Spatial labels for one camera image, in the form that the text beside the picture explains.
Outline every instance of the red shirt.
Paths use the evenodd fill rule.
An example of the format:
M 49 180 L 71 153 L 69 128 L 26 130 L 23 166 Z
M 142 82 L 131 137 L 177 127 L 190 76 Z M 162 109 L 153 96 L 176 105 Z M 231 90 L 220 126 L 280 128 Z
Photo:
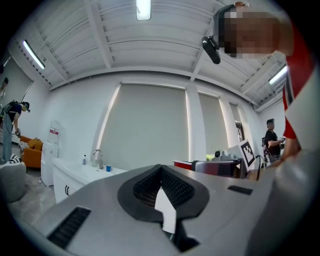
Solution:
M 292 56 L 286 57 L 288 78 L 286 85 L 283 87 L 284 111 L 290 107 L 290 99 L 294 100 L 298 96 L 299 92 L 305 86 L 315 68 L 315 61 L 311 55 L 311 52 L 307 48 L 300 32 L 293 24 L 292 30 L 294 46 Z M 285 118 L 285 130 L 283 136 L 290 139 L 297 138 L 287 118 Z

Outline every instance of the neck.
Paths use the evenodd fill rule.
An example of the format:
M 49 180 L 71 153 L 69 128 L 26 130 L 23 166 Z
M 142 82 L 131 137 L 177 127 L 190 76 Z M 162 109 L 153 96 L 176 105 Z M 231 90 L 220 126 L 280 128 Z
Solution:
M 290 21 L 279 21 L 276 51 L 286 56 L 292 56 L 294 52 L 294 32 Z

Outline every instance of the gray pants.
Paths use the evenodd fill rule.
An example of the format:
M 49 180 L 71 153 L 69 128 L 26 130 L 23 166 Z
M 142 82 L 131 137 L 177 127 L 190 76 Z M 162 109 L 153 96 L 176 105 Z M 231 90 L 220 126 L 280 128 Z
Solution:
M 12 154 L 12 122 L 9 115 L 4 115 L 2 124 L 3 130 L 3 151 L 2 151 L 2 162 L 5 164 L 10 160 Z
M 276 160 L 278 160 L 280 158 L 279 154 L 275 154 L 275 155 L 269 155 L 269 159 L 270 159 L 270 164 L 274 163 Z

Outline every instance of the chrome faucet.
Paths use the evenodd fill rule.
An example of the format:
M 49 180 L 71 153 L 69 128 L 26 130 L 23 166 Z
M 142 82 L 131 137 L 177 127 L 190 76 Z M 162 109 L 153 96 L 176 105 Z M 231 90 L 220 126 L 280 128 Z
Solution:
M 95 153 L 98 152 L 98 151 L 101 152 L 101 158 L 99 160 L 99 169 L 103 169 L 104 166 L 102 164 L 102 151 L 100 149 L 96 149 L 95 151 L 93 151 L 93 155 L 95 155 Z

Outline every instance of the orange cushion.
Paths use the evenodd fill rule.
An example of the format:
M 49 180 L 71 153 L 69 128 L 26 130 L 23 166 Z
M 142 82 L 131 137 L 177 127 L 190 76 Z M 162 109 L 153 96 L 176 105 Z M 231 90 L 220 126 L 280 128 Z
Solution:
M 34 149 L 35 146 L 36 146 L 36 144 L 37 144 L 37 141 L 38 141 L 37 138 L 30 139 L 30 140 L 28 141 L 29 148 L 30 148 L 30 149 Z
M 43 146 L 43 143 L 42 143 L 41 139 L 38 139 L 37 142 L 36 142 L 36 144 L 35 144 L 34 149 L 35 149 L 35 150 L 42 151 L 42 146 Z

